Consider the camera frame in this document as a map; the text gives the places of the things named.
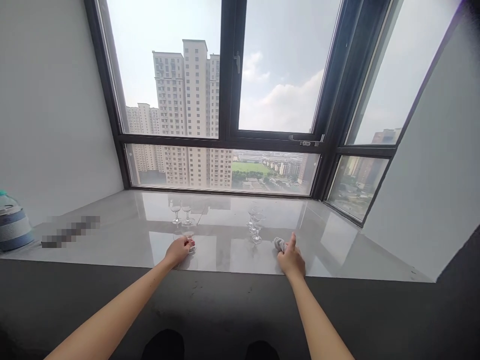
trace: sky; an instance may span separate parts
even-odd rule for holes
[[[404,0],[351,144],[403,126],[460,0]],[[247,2],[239,127],[309,132],[340,0]],[[221,0],[108,0],[127,106],[158,107],[152,51],[220,53]]]

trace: gray cloth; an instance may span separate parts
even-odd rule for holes
[[[279,252],[285,252],[287,249],[287,244],[282,238],[279,238],[278,236],[273,239],[273,244],[275,245],[275,249],[277,249]]]

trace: white marble countertop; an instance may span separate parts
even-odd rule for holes
[[[196,250],[181,270],[281,274],[273,239],[288,241],[295,232],[307,276],[432,282],[319,201],[221,194],[121,191],[38,225],[34,242],[0,259],[151,268],[182,230],[171,222],[169,200],[185,197],[193,199]],[[252,201],[266,216],[260,244],[252,242],[246,225]],[[82,217],[98,217],[99,223],[71,236],[72,223],[85,224]],[[186,213],[180,210],[179,217]],[[56,247],[42,247],[41,241]]]

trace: glass pane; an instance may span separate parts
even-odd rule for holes
[[[328,201],[362,221],[388,163],[387,159],[342,156]]]
[[[340,2],[247,2],[239,129],[312,132]]]
[[[135,186],[308,195],[318,154],[127,144]]]
[[[460,0],[404,0],[346,144],[396,144]]]
[[[108,11],[123,132],[218,139],[221,0],[108,0]]]

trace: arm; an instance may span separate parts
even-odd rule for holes
[[[296,244],[292,233],[285,253],[278,253],[278,262],[295,295],[310,356],[312,360],[353,359],[305,282],[305,262]]]
[[[45,359],[107,360],[160,282],[194,244],[186,237],[172,242],[162,261],[85,321]]]

